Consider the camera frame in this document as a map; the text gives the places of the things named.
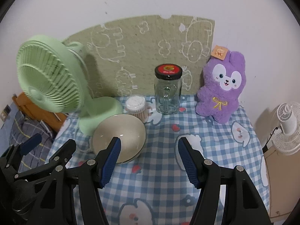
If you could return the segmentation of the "beige door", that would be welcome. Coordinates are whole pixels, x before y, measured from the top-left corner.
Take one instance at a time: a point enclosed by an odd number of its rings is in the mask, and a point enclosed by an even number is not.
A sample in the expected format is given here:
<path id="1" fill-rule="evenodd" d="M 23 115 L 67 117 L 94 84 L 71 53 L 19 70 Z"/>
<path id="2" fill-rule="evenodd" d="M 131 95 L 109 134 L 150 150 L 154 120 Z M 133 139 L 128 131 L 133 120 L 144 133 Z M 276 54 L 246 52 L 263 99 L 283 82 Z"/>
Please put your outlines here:
<path id="1" fill-rule="evenodd" d="M 265 154 L 272 222 L 287 219 L 299 200 L 299 152 L 282 155 L 271 147 Z"/>

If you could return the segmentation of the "cotton swab container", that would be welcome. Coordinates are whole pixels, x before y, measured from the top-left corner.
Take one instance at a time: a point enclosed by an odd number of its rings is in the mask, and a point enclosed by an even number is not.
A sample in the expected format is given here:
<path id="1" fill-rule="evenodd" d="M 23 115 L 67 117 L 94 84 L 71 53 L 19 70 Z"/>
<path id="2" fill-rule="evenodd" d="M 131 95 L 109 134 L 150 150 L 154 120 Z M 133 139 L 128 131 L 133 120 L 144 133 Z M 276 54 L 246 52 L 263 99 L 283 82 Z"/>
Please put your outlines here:
<path id="1" fill-rule="evenodd" d="M 143 95 L 131 95 L 125 103 L 125 108 L 128 114 L 139 118 L 143 123 L 146 123 L 148 116 L 148 109 L 146 99 Z"/>

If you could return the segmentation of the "green desk fan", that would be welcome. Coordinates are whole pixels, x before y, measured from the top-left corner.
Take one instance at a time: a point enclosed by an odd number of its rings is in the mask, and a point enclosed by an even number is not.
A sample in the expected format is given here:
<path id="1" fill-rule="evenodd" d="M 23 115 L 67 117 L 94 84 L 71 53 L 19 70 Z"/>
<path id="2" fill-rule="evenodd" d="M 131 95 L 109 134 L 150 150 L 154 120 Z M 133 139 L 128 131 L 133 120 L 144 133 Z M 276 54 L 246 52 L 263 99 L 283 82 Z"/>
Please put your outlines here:
<path id="1" fill-rule="evenodd" d="M 98 125 L 123 112 L 113 97 L 93 98 L 89 91 L 86 49 L 79 42 L 65 44 L 36 35 L 19 47 L 17 77 L 22 91 L 38 107 L 53 113 L 79 113 L 82 133 L 93 135 Z"/>

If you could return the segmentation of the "white standing fan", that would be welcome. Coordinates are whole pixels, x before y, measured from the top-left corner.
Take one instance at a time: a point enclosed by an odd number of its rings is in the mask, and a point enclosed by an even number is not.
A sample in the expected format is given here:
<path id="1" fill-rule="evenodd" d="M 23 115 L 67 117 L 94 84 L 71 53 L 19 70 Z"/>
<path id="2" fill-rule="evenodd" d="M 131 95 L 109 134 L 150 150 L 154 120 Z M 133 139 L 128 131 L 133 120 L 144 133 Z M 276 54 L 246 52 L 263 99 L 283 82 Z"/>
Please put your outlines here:
<path id="1" fill-rule="evenodd" d="M 267 144 L 282 155 L 293 155 L 299 151 L 299 103 L 282 103 L 276 110 L 277 125 L 271 132 L 263 153 L 268 151 Z"/>

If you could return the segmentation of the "wooden bed headboard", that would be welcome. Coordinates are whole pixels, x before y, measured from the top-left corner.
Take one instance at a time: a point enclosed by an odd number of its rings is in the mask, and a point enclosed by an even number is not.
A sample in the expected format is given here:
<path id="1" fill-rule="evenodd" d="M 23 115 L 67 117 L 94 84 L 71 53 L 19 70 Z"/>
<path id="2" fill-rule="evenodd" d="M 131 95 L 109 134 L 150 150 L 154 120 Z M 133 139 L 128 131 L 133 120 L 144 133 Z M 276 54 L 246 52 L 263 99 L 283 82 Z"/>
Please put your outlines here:
<path id="1" fill-rule="evenodd" d="M 53 113 L 41 109 L 35 105 L 23 92 L 19 96 L 14 94 L 12 96 L 12 100 L 18 109 L 27 117 L 33 120 L 44 121 L 57 133 L 64 124 L 64 121 L 67 119 L 66 115 L 63 113 Z"/>

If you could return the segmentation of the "glass jar black lid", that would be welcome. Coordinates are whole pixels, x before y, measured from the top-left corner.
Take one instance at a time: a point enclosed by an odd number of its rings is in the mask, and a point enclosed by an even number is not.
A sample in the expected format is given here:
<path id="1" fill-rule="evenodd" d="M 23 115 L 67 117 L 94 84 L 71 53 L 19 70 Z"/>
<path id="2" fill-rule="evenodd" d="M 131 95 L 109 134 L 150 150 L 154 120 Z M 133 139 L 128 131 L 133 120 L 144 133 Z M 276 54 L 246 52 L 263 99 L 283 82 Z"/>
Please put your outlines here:
<path id="1" fill-rule="evenodd" d="M 182 73 L 182 68 L 176 64 L 161 64 L 155 68 L 154 96 L 159 113 L 172 115 L 179 111 Z"/>

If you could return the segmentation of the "back floral ceramic bowl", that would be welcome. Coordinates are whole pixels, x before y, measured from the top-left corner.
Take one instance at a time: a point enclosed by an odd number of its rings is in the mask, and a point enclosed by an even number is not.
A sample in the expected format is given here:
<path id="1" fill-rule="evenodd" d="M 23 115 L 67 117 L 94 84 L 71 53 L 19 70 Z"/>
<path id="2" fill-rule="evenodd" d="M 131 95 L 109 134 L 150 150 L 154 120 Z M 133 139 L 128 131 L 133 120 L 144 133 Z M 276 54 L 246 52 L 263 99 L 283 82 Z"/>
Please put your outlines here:
<path id="1" fill-rule="evenodd" d="M 106 149 L 114 137 L 121 140 L 117 163 L 128 163 L 140 155 L 146 143 L 146 127 L 140 119 L 129 114 L 117 114 L 105 119 L 92 137 L 91 149 L 94 154 Z"/>

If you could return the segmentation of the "blue checkered tablecloth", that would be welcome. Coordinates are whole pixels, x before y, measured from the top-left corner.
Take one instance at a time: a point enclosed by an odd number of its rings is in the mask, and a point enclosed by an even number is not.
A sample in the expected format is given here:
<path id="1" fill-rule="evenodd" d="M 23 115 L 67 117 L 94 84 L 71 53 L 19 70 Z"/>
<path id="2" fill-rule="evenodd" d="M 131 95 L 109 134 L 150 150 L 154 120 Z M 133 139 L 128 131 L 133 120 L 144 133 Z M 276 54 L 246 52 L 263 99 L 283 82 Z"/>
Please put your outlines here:
<path id="1" fill-rule="evenodd" d="M 110 224 L 188 224 L 200 191 L 188 180 L 177 144 L 188 139 L 204 158 L 217 165 L 243 166 L 266 207 L 269 184 L 262 147 L 243 107 L 226 124 L 196 114 L 193 95 L 184 95 L 175 115 L 156 111 L 147 97 L 146 142 L 140 155 L 117 165 L 99 191 Z"/>

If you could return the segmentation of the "grey plaid pillow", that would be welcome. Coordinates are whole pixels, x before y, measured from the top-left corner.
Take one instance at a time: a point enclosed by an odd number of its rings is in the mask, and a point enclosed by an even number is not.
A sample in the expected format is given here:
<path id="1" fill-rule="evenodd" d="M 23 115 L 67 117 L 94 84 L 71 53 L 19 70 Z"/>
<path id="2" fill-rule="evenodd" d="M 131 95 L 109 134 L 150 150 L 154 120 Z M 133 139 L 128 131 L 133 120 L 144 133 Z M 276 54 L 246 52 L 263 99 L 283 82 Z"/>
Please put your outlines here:
<path id="1" fill-rule="evenodd" d="M 22 158 L 18 172 L 25 172 L 46 163 L 46 158 L 53 144 L 54 132 L 43 121 L 27 118 L 18 111 L 13 118 L 10 132 L 10 145 L 18 145 L 25 142 L 34 134 L 40 134 L 41 143 Z"/>

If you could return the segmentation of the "wall power outlet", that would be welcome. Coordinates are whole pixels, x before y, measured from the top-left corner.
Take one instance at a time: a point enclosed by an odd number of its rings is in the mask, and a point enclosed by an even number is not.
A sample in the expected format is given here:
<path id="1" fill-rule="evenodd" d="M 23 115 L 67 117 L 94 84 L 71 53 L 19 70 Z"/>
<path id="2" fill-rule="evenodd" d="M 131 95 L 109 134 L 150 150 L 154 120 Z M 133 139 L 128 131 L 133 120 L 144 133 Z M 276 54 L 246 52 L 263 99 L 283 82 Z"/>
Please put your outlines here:
<path id="1" fill-rule="evenodd" d="M 1 111 L 1 114 L 0 114 L 0 118 L 1 118 L 2 122 L 6 121 L 7 117 L 10 114 L 10 112 L 11 112 L 10 106 L 8 106 L 8 105 L 5 106 L 5 108 L 3 109 L 3 111 Z"/>

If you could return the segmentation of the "green patterned wall mat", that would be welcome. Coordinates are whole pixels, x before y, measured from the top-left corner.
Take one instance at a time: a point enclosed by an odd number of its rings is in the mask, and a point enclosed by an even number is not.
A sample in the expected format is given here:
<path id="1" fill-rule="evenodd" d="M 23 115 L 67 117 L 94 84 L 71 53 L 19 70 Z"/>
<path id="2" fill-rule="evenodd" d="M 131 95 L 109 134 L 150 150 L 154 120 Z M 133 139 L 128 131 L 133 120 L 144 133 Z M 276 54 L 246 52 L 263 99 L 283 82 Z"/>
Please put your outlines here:
<path id="1" fill-rule="evenodd" d="M 182 68 L 182 92 L 204 84 L 202 69 L 211 55 L 215 22 L 196 16 L 146 15 L 99 24 L 75 33 L 65 43 L 84 45 L 85 74 L 95 98 L 153 95 L 155 67 Z"/>

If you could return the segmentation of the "purple plush bunny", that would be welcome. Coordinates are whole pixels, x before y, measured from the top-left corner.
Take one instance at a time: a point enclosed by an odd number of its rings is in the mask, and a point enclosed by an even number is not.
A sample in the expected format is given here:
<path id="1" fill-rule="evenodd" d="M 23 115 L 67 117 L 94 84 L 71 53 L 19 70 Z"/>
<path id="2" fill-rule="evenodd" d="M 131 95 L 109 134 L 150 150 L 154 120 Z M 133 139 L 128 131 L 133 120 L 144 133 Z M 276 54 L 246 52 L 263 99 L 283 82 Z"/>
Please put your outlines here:
<path id="1" fill-rule="evenodd" d="M 245 57 L 237 51 L 228 51 L 224 60 L 212 56 L 202 74 L 204 85 L 197 91 L 195 111 L 225 124 L 239 107 L 239 96 L 246 85 Z"/>

